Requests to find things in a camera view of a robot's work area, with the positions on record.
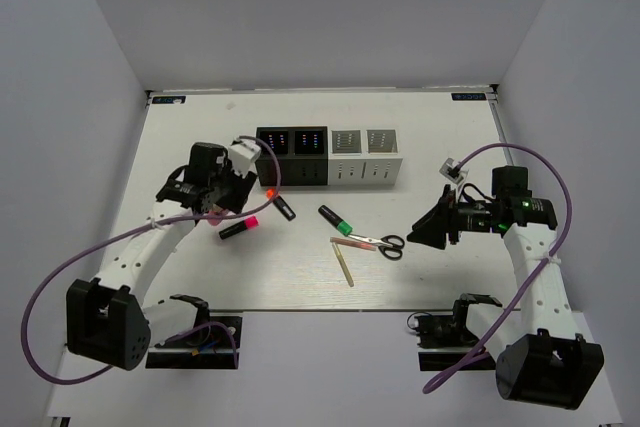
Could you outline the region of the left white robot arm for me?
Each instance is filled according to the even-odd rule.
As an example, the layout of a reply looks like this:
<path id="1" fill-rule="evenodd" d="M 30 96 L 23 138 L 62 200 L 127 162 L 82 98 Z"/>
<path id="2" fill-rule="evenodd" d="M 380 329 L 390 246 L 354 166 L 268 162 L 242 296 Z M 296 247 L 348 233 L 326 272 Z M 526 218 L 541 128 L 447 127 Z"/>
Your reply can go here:
<path id="1" fill-rule="evenodd" d="M 186 165 L 174 170 L 155 196 L 145 229 L 90 281 L 76 280 L 66 294 L 67 347 L 73 354 L 124 370 L 136 368 L 149 348 L 175 337 L 199 346 L 211 334 L 208 304 L 172 294 L 147 306 L 146 294 L 161 268 L 201 216 L 242 212 L 257 179 L 261 154 L 250 139 L 230 147 L 197 142 Z"/>

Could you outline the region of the pink cap black highlighter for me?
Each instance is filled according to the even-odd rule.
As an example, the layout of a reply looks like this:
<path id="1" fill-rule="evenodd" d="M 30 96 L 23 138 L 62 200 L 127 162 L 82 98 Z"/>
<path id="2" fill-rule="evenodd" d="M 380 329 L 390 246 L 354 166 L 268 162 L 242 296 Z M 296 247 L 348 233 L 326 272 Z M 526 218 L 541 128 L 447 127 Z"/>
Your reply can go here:
<path id="1" fill-rule="evenodd" d="M 255 216 L 246 217 L 229 227 L 226 227 L 218 232 L 218 236 L 221 240 L 226 240 L 241 234 L 245 231 L 252 230 L 259 226 L 259 221 Z"/>

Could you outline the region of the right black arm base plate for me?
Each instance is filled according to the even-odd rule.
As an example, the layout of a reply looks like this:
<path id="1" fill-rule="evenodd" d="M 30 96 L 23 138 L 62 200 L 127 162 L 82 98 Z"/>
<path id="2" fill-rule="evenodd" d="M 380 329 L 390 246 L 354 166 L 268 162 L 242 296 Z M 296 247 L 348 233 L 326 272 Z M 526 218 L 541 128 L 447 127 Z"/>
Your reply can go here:
<path id="1" fill-rule="evenodd" d="M 411 313 L 406 319 L 409 334 L 416 337 L 421 372 L 437 373 L 455 365 L 478 342 L 452 312 Z"/>

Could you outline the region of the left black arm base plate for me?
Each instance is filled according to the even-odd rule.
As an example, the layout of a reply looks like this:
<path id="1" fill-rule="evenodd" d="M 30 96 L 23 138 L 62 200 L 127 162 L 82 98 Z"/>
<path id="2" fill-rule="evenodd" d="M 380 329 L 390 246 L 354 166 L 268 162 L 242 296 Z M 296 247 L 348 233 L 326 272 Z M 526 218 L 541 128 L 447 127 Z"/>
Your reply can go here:
<path id="1" fill-rule="evenodd" d="M 145 368 L 150 370 L 236 370 L 239 365 L 243 327 L 242 315 L 213 316 L 233 335 L 236 352 L 226 332 L 207 327 L 188 338 L 152 347 Z"/>

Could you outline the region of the orange cap black highlighter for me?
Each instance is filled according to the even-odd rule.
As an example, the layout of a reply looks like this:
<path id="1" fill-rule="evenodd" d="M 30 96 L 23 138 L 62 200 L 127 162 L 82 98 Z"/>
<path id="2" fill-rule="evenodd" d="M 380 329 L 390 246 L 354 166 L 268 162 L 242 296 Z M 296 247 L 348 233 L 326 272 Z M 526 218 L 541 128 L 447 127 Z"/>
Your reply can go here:
<path id="1" fill-rule="evenodd" d="M 279 194 L 275 192 L 274 189 L 269 189 L 266 192 L 266 196 L 269 200 L 272 201 L 272 204 L 287 221 L 293 221 L 296 218 L 296 213 L 293 211 L 293 209 Z"/>

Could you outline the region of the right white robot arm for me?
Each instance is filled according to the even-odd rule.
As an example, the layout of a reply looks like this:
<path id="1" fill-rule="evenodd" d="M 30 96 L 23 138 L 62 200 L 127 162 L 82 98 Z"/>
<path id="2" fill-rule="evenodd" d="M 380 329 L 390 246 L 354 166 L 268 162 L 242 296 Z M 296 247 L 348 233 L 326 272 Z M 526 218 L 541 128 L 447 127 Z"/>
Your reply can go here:
<path id="1" fill-rule="evenodd" d="M 493 233 L 509 253 L 518 318 L 491 295 L 462 294 L 449 315 L 422 314 L 415 328 L 423 349 L 465 346 L 464 367 L 493 362 L 500 396 L 509 401 L 576 410 L 604 365 L 571 311 L 560 261 L 554 207 L 528 187 L 525 167 L 493 169 L 491 195 L 471 198 L 447 185 L 436 205 L 413 224 L 407 239 L 439 250 L 462 233 Z"/>

